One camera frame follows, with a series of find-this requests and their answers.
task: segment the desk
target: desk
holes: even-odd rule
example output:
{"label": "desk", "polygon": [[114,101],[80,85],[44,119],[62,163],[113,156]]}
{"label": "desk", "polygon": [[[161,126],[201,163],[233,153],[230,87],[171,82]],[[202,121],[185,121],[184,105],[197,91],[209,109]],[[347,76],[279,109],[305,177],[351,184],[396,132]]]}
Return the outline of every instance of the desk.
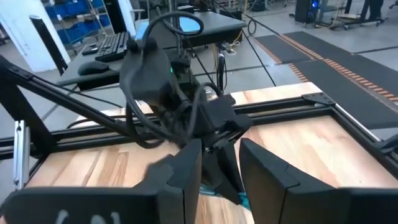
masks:
{"label": "desk", "polygon": [[[312,83],[301,83],[238,92],[232,96],[237,104],[241,105],[292,98],[319,91]],[[143,107],[142,110],[150,112],[149,107]],[[123,112],[105,111],[110,115]],[[398,181],[328,116],[256,126],[244,137],[252,139],[300,170],[334,187],[398,188]],[[28,187],[132,187],[142,180],[148,164],[176,152],[175,146],[169,143],[151,150],[131,143],[51,154],[28,183]],[[196,223],[254,222],[250,212],[243,207],[223,198],[201,195]]]}
{"label": "desk", "polygon": [[[189,37],[193,46],[209,44],[209,40],[219,42],[225,40],[226,36],[235,37],[235,35],[231,33],[240,32],[240,30],[246,26],[244,21],[222,16],[214,12],[202,12],[196,13],[195,15],[203,21],[205,28],[200,35]],[[157,45],[162,49],[175,48],[176,36],[167,30],[162,23],[154,27],[150,36],[156,39]],[[89,90],[119,82],[118,71],[121,68],[123,60],[107,62],[109,68],[117,72],[107,71],[100,74],[79,75],[77,71],[80,65],[94,61],[96,56],[95,54],[83,56],[81,54],[82,51],[70,62],[65,73],[61,76],[60,81],[57,82],[58,85],[66,86],[77,84],[80,90]]]}

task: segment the wooden tabletop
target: wooden tabletop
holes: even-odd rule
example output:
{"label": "wooden tabletop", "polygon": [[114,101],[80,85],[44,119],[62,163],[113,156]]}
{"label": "wooden tabletop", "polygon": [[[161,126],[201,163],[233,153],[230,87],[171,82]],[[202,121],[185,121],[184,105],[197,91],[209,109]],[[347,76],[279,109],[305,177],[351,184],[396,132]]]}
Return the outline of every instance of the wooden tabletop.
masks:
{"label": "wooden tabletop", "polygon": [[[301,83],[233,93],[232,96],[241,105],[319,91],[312,83]],[[124,110],[106,113],[123,114]],[[398,181],[329,116],[255,126],[244,137],[334,187],[398,187]],[[148,164],[176,152],[177,148],[170,143],[150,150],[130,143],[55,153],[45,161],[28,187],[132,187],[142,180]],[[200,196],[196,223],[254,221],[251,213],[241,206],[223,198]]]}

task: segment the teal object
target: teal object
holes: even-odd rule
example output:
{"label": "teal object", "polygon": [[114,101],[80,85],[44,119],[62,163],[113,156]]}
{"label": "teal object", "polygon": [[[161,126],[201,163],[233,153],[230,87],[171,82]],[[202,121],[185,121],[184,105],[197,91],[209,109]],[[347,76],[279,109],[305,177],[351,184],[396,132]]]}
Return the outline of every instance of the teal object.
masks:
{"label": "teal object", "polygon": [[[136,32],[135,40],[141,40],[144,35],[145,30],[147,29],[149,22],[141,22],[139,24],[138,30]],[[198,31],[200,29],[199,23],[194,21],[193,19],[180,17],[180,27],[184,32],[193,32]]]}
{"label": "teal object", "polygon": [[184,32],[193,32],[200,29],[198,22],[187,17],[180,17],[180,27]]}
{"label": "teal object", "polygon": [[[202,185],[200,186],[199,189],[199,194],[201,195],[206,195],[206,196],[214,196],[214,197],[223,197],[220,194],[218,194],[217,192],[210,190],[207,186]],[[242,207],[244,207],[245,209],[250,210],[250,204],[249,204],[249,199],[248,196],[246,195],[246,192],[241,192],[239,193],[239,196],[242,199]]]}

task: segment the gray floor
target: gray floor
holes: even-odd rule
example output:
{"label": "gray floor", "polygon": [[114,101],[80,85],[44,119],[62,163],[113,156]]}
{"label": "gray floor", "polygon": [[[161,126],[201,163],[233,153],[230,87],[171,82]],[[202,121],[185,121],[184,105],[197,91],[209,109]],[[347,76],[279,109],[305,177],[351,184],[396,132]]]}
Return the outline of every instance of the gray floor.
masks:
{"label": "gray floor", "polygon": [[[294,6],[292,4],[289,4],[286,8],[281,8],[280,4],[275,3],[270,11],[258,12],[255,14],[251,13],[251,15],[280,34],[302,30],[356,54],[357,52],[363,52],[367,50],[398,46],[398,7],[388,11],[388,6],[391,4],[392,1],[384,1],[384,7],[382,11],[384,15],[389,16],[389,19],[384,24],[380,25],[379,27],[376,27],[374,24],[366,26],[354,26],[347,31],[330,31],[329,29],[313,28],[306,29],[302,24],[295,23],[293,19],[288,17],[288,14],[294,11]],[[359,11],[362,5],[362,1],[354,1],[351,12]],[[269,30],[258,26],[255,36],[272,34],[273,33]],[[277,85],[288,85],[300,82],[300,80],[293,74],[287,65],[275,65],[273,59],[264,53],[263,50],[256,45],[255,48],[263,64],[267,67],[268,72],[275,80]],[[260,67],[260,61],[258,61],[256,55],[251,50],[246,40],[244,40],[241,45],[236,47],[236,51],[238,52],[236,55],[226,56],[228,70],[234,70],[233,72],[228,72],[228,86],[226,88],[227,92],[266,88],[272,86],[270,78],[267,76],[264,69]],[[0,46],[0,54],[8,58],[12,63],[29,70],[29,67],[25,63],[24,59],[19,55],[12,43]],[[214,70],[214,60],[211,48],[197,48],[197,54],[201,61],[205,64],[206,70],[208,72],[212,72]],[[398,49],[381,50],[377,52],[365,53],[362,55],[394,70],[398,70]],[[193,59],[192,61],[192,70],[195,74],[204,74],[204,71],[197,59]],[[37,75],[51,82],[57,81],[60,77],[56,70],[39,73]],[[198,79],[201,82],[208,81],[208,78],[205,75],[199,76]],[[63,129],[68,124],[76,120],[78,116],[77,114],[57,106],[54,103],[47,101],[27,90],[22,91],[36,110],[37,114],[43,118],[44,123],[50,130]],[[119,88],[88,91],[86,94],[104,100],[109,100],[120,105],[124,105],[126,103]],[[87,99],[82,96],[74,94],[71,96],[96,108],[97,110],[108,110],[114,108],[113,106]],[[0,106],[0,119],[2,121],[0,138],[11,136],[14,132],[14,121],[2,106]],[[372,131],[380,138],[388,138],[389,136],[397,133],[398,129],[391,128]],[[3,198],[12,190],[11,161],[0,162],[0,170],[2,171],[0,172],[0,201],[2,201]]]}

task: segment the robotic arm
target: robotic arm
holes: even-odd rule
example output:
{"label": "robotic arm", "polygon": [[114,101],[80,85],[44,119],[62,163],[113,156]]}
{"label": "robotic arm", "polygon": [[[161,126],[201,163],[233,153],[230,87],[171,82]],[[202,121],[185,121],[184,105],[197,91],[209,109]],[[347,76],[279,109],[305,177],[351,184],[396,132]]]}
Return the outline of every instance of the robotic arm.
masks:
{"label": "robotic arm", "polygon": [[[241,203],[238,193],[246,191],[256,223],[396,222],[397,190],[335,189],[249,139],[241,140],[240,175],[234,144],[252,126],[252,120],[234,112],[230,95],[223,95],[212,83],[199,84],[188,62],[170,60],[148,38],[156,22],[175,16],[194,19],[201,26],[198,32],[203,30],[201,21],[183,12],[168,13],[151,22],[142,42],[129,43],[120,72],[127,101],[127,131],[111,120],[104,119],[104,123],[121,134],[128,133],[148,150],[167,140],[180,151],[152,164],[133,188],[28,187],[13,192],[0,214],[8,224],[192,224],[201,183],[235,204]],[[17,77],[31,80],[28,73],[23,75]],[[206,86],[216,91],[216,99],[206,99]],[[146,118],[137,100],[145,101],[159,122]],[[145,141],[138,135],[134,119],[159,140]]]}
{"label": "robotic arm", "polygon": [[[189,62],[170,60],[149,38],[156,22],[180,16],[197,21],[200,30],[175,29],[175,33],[197,35],[203,30],[202,21],[186,12],[161,15],[149,24],[142,41],[128,43],[120,71],[129,134],[143,148],[150,150],[170,141],[180,152],[152,164],[144,180],[131,189],[39,187],[14,192],[4,203],[8,223],[194,223],[200,183],[235,204],[242,202],[238,193],[244,189],[234,144],[252,121],[235,114],[230,95],[213,83],[198,83]],[[207,100],[206,86],[216,92],[216,99]],[[159,123],[149,120],[136,101],[145,101]],[[159,140],[143,140],[133,119]],[[18,214],[24,208],[29,215]]]}

